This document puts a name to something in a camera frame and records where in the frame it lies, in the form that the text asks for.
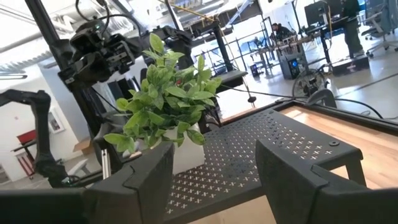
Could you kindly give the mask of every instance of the picture frame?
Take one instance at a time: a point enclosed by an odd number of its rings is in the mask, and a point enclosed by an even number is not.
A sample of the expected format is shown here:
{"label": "picture frame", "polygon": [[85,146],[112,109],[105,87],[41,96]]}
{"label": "picture frame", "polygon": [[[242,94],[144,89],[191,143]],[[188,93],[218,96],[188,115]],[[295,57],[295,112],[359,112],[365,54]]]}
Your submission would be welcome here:
{"label": "picture frame", "polygon": [[57,134],[65,130],[55,108],[50,108],[49,111],[49,129],[53,134]]}

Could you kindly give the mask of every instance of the cardboard box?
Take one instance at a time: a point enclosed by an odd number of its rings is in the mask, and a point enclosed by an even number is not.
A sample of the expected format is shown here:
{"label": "cardboard box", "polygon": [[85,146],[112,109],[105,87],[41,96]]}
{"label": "cardboard box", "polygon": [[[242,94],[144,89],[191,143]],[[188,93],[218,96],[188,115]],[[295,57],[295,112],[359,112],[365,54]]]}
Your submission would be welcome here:
{"label": "cardboard box", "polygon": [[94,146],[90,138],[86,138],[75,145],[73,152],[81,151],[83,155],[87,156],[94,152]]}

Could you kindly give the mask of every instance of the artificial plant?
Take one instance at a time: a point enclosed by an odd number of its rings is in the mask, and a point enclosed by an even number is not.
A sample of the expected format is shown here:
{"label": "artificial plant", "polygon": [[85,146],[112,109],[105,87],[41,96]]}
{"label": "artificial plant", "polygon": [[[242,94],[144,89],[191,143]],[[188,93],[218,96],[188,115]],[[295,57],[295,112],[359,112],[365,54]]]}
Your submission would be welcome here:
{"label": "artificial plant", "polygon": [[[159,141],[173,141],[179,147],[184,142],[184,133],[195,144],[203,145],[203,135],[190,127],[199,121],[206,106],[214,106],[212,98],[216,96],[221,79],[210,79],[211,70],[205,69],[202,56],[196,68],[176,70],[178,59],[184,54],[165,53],[162,40],[155,34],[150,35],[150,46],[144,54],[153,58],[155,65],[148,67],[141,91],[129,90],[132,98],[116,101],[119,110],[131,117],[122,134],[107,134],[105,140],[117,145],[119,152],[133,152],[137,139],[143,139],[148,148]],[[174,128],[177,128],[176,139],[164,136],[167,130]]]}

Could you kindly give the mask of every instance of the potted plant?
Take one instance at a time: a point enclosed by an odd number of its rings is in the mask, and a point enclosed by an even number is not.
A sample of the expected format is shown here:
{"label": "potted plant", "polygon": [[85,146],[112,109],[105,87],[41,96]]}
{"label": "potted plant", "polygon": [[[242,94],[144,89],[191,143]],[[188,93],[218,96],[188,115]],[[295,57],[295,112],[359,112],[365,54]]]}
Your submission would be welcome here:
{"label": "potted plant", "polygon": [[117,145],[119,152],[134,152],[138,139],[152,148],[162,141],[175,143],[174,169],[178,174],[200,166],[205,162],[203,145],[205,138],[199,132],[198,121],[207,106],[214,106],[212,100],[221,84],[220,78],[211,78],[211,70],[204,69],[202,56],[198,65],[176,70],[182,53],[165,53],[162,40],[150,35],[152,49],[144,54],[155,60],[150,65],[147,78],[141,83],[141,91],[130,90],[132,98],[116,101],[121,111],[131,113],[123,127],[123,133],[107,134],[107,142]]}

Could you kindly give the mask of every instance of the gray floor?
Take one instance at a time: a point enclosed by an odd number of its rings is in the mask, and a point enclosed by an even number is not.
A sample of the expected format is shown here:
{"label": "gray floor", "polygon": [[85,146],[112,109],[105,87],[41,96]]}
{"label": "gray floor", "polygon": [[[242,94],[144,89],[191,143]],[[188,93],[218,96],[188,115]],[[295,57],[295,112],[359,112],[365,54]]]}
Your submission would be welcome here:
{"label": "gray floor", "polygon": [[[387,36],[388,40],[398,40],[394,35]],[[380,40],[365,40],[362,38],[361,42],[364,49],[377,44]],[[313,43],[305,46],[308,61],[322,58],[322,48]],[[346,45],[344,43],[344,36],[339,35],[333,38],[333,43],[330,49],[331,57],[335,60],[348,55]],[[312,65],[313,68],[320,66],[322,63]],[[398,116],[398,106],[395,104],[395,97],[398,94],[398,53],[394,49],[389,49],[385,52],[383,49],[374,54],[374,58],[370,61],[370,70],[353,73],[343,77],[334,77],[333,75],[327,78],[331,83],[331,90],[336,96],[351,100],[358,100],[367,103],[380,112],[385,118],[395,118]],[[251,91],[258,91],[262,93],[273,93],[280,95],[292,94],[292,80],[284,80],[280,73],[280,68],[276,67],[272,71],[273,75],[261,75],[254,79],[248,75],[246,81]],[[256,107],[265,106],[274,102],[278,97],[264,96],[253,94],[257,97],[255,102]],[[248,94],[234,90],[228,90],[219,94],[219,104],[221,107],[222,117],[232,116],[244,110],[252,108],[252,105],[247,102]],[[362,113],[368,109],[361,105],[354,103],[338,103],[338,107],[342,110],[352,111],[355,113]],[[89,155],[88,169],[96,171],[100,169],[95,156]],[[82,160],[78,157],[65,163],[65,167],[70,169],[78,161]],[[46,189],[50,188],[48,182],[41,176],[36,175],[33,180],[28,178],[19,180],[17,182],[0,185],[0,190],[17,190],[17,189]]]}

